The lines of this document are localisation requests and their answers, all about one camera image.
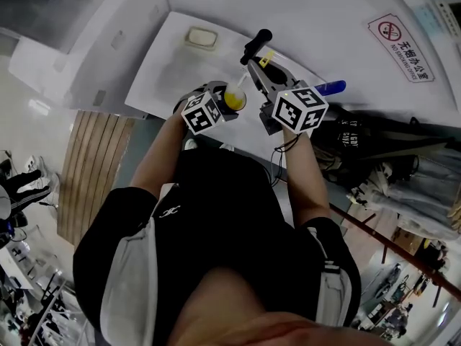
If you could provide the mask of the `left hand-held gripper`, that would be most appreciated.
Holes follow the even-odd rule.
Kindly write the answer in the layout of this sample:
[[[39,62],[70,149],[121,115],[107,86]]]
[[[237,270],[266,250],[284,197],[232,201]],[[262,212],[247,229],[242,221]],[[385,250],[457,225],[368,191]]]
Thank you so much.
[[[194,135],[202,134],[223,125],[226,120],[235,120],[238,117],[234,110],[219,110],[215,96],[211,94],[222,94],[227,85],[225,81],[209,81],[199,88],[201,94],[187,100],[181,116]]]

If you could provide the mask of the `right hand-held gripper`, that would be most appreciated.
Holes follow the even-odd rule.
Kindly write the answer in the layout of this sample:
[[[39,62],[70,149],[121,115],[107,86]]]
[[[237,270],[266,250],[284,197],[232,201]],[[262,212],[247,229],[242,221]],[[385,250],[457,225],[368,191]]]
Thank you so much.
[[[309,133],[321,124],[328,110],[324,85],[295,86],[299,81],[275,62],[267,65],[267,74],[256,61],[249,61],[247,69],[256,89],[267,98],[259,118],[269,135],[278,133],[282,127],[296,135]]]

